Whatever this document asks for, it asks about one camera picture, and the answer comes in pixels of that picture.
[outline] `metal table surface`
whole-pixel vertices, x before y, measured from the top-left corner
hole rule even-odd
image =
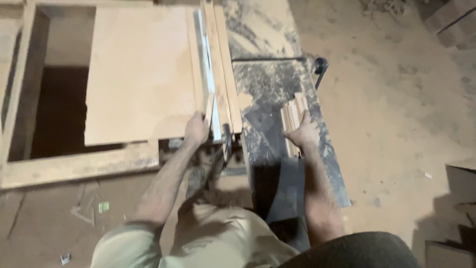
[[[280,109],[305,92],[319,153],[341,207],[350,205],[287,0],[223,0],[255,209],[268,223],[303,216],[304,164],[289,158]]]

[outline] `man's right arm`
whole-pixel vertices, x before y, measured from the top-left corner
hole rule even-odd
[[[286,136],[304,152],[306,184],[304,191],[305,217],[311,246],[341,237],[345,234],[340,208],[336,203],[324,164],[319,155],[320,129],[311,122],[309,111],[303,122]]]

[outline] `man's left hand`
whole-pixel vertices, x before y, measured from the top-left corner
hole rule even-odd
[[[187,122],[185,128],[185,144],[190,144],[196,148],[205,143],[210,132],[208,120],[204,118],[204,114],[196,111],[193,117]]]

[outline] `workshop floor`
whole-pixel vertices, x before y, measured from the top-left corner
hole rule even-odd
[[[423,263],[425,239],[457,239],[456,223],[464,223],[447,198],[445,163],[475,149],[476,51],[442,48],[414,8],[393,19],[364,16],[358,1],[290,3],[303,50],[330,64],[318,97],[353,204],[342,211],[347,231],[394,233]],[[2,225],[12,220],[0,221],[0,267],[60,267],[68,252],[67,267],[87,267],[97,241],[134,212],[153,176],[88,183],[83,200],[110,206],[95,228],[70,213],[81,184],[28,192],[10,234]],[[185,191],[183,183],[181,199]]]

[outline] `hand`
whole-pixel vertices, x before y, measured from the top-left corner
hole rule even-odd
[[[303,148],[307,145],[317,145],[319,143],[319,133],[321,129],[317,126],[317,122],[311,121],[309,111],[304,111],[301,125],[292,132],[284,133],[294,145]]]
[[[202,112],[196,111],[185,127],[185,144],[198,148],[207,141],[210,125]]]

